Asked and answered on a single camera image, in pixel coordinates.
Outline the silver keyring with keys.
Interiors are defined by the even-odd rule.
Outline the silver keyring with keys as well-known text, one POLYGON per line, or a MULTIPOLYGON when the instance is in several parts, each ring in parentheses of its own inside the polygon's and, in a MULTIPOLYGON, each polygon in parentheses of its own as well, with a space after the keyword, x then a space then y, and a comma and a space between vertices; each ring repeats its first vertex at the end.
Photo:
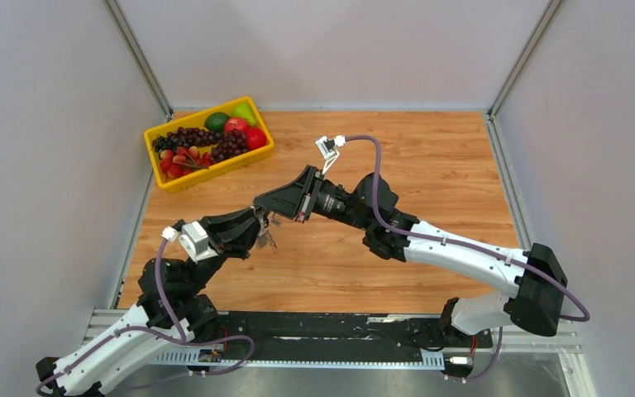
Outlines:
POLYGON ((260 230, 258 232, 255 247, 264 249, 266 247, 276 248, 277 243, 273 238, 272 232, 282 225, 282 222, 274 213, 265 213, 259 217, 260 230))

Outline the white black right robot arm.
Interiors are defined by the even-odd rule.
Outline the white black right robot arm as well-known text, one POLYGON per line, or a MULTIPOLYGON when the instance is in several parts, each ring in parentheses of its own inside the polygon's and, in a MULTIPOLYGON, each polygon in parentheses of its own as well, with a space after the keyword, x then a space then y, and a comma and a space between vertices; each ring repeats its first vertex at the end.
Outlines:
POLYGON ((542 337, 556 335, 567 280, 550 247, 534 244, 525 251, 449 234, 398 210, 398 200, 374 174, 347 192, 309 165, 294 181, 256 196, 253 204, 295 222, 317 214, 355 227, 381 259, 438 266, 494 288, 491 294, 446 302, 438 325, 450 345, 507 325, 542 337))

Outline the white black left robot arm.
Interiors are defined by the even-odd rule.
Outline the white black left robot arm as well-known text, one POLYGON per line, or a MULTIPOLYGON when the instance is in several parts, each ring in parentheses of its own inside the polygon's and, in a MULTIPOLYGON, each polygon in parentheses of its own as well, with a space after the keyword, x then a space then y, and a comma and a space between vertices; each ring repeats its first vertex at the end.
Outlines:
POLYGON ((174 347, 200 347, 222 357, 232 336, 202 294, 229 259, 245 260, 270 222, 263 208, 179 220, 161 233, 156 256, 138 280, 141 296, 114 324, 77 351, 45 357, 36 370, 39 396, 105 396, 129 375, 174 347))

